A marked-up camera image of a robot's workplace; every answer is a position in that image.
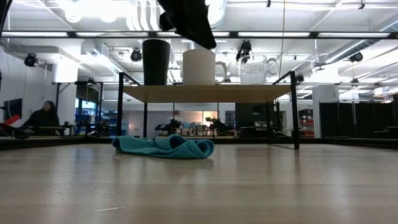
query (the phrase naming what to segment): teal towel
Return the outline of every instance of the teal towel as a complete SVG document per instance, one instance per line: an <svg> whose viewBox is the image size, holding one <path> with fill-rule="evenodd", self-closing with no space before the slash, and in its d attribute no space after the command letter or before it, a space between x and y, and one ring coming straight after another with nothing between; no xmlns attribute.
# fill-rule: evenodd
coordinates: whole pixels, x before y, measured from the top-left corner
<svg viewBox="0 0 398 224"><path fill-rule="evenodd" d="M214 143L210 140L187 140L177 134L153 139L116 137L112 146L127 154L169 159L205 159L214 151Z"/></svg>

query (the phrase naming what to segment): wooden floor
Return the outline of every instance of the wooden floor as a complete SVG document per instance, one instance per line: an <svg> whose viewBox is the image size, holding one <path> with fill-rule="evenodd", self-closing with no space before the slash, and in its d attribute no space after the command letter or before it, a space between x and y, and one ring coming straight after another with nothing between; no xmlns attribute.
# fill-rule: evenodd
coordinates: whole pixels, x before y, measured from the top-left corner
<svg viewBox="0 0 398 224"><path fill-rule="evenodd" d="M210 159L110 145L0 151L0 223L397 223L398 151L218 145Z"/></svg>

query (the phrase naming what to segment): dark hair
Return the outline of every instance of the dark hair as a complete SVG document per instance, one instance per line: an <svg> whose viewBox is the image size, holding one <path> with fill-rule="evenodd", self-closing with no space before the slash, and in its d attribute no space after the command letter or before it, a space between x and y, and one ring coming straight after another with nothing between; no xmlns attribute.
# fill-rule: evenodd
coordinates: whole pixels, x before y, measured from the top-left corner
<svg viewBox="0 0 398 224"><path fill-rule="evenodd" d="M50 109L50 114L52 115L52 116L57 116L57 112L55 111L55 104L54 104L54 102L52 102L52 101L46 101L44 104L46 104L46 103L48 103L49 105L50 105L50 107L51 107L51 109Z"/></svg>

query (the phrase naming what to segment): ceiling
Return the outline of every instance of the ceiling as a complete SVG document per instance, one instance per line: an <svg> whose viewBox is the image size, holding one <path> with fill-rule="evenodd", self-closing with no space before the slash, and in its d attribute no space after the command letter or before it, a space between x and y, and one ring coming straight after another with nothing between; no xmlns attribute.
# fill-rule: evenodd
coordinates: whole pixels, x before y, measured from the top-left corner
<svg viewBox="0 0 398 224"><path fill-rule="evenodd" d="M9 13L9 23L4 26L10 30L129 30L126 25L126 16L134 15L130 12L128 0L109 0L107 13L118 15L114 22L103 22L95 15L83 17L77 23L68 22L65 18L65 9L60 8L60 1L71 0L14 0ZM142 2L139 1L137 15ZM150 21L150 4L147 2L147 22ZM301 31L375 31L386 21L398 21L398 1L396 0L366 0L366 7L359 10L360 0L286 0L285 10L283 0L272 0L270 7L266 7L267 1L257 0L227 0L224 23L220 30L301 30ZM97 4L92 4L92 11L101 12ZM134 48L141 48L143 40L139 39L93 39L96 47L105 44L109 47L110 59L121 69L129 72L138 81L143 80L142 63L131 62L129 54ZM222 43L215 49L217 60L226 60L229 64L231 76L237 75L235 55L241 45L241 39L218 39ZM58 47L73 57L77 58L85 69L79 70L79 75L92 76L98 81L115 81L115 76L104 65L95 63L88 55L82 52L82 39L11 39L10 48L21 46ZM351 40L281 40L281 39L252 39L252 51L254 54L265 54L267 57L275 57L282 65L281 74L304 63L300 66L306 81L311 79L311 63L305 60L316 59L316 55L327 55L350 43ZM188 44L182 39L171 39L170 43L178 65L182 63L182 53L188 50ZM341 81L349 82L353 75L377 71L398 61L398 40L383 40L364 50L364 60L354 63L338 62L334 64L339 71ZM398 69L392 68L387 72L373 75L366 82L377 82L386 77L398 75Z"/></svg>

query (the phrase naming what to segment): mug handle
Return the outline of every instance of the mug handle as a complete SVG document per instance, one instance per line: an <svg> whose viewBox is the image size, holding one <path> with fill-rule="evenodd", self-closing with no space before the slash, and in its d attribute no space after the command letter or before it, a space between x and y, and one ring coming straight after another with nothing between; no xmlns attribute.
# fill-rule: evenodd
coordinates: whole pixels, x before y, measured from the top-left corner
<svg viewBox="0 0 398 224"><path fill-rule="evenodd" d="M216 65L221 65L224 69L224 79L221 82L216 82L217 84L221 84L223 82L225 82L226 80L226 76L228 75L228 69L226 68L226 64L224 62L216 62Z"/></svg>
<svg viewBox="0 0 398 224"><path fill-rule="evenodd" d="M270 58L270 59L267 60L267 64L269 62L274 62L275 63L275 72L271 72L270 70L267 70L266 74L276 75L278 73L278 71L277 71L278 61L275 58Z"/></svg>

